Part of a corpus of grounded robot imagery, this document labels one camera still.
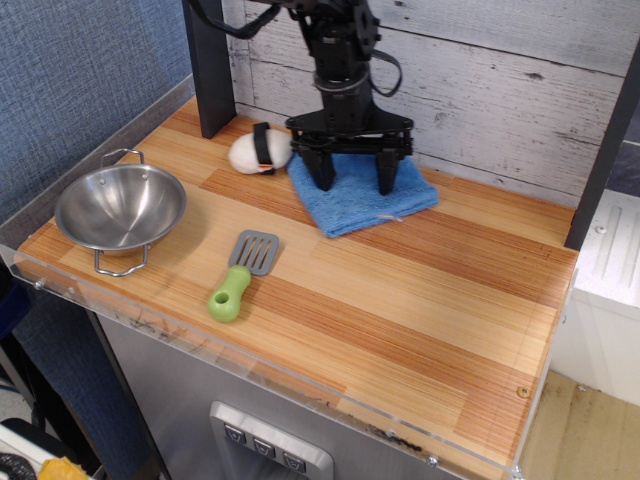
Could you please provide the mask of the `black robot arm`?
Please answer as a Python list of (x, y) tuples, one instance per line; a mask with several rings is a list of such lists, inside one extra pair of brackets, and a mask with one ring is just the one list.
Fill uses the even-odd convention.
[(291, 117), (292, 148), (316, 186), (328, 191), (335, 178), (334, 154), (376, 158), (378, 188), (393, 191), (399, 163), (412, 154), (413, 121), (379, 108), (370, 61), (397, 61), (375, 48), (379, 20), (366, 1), (276, 1), (298, 22), (315, 62), (319, 111)]

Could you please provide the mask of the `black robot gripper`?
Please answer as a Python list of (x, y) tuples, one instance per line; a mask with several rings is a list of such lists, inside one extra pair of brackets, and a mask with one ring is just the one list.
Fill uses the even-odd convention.
[(390, 194), (400, 160), (413, 153), (413, 121), (378, 107), (369, 90), (323, 97), (323, 108), (290, 117), (292, 144), (315, 185), (329, 191), (336, 177), (332, 154), (376, 154), (378, 188)]

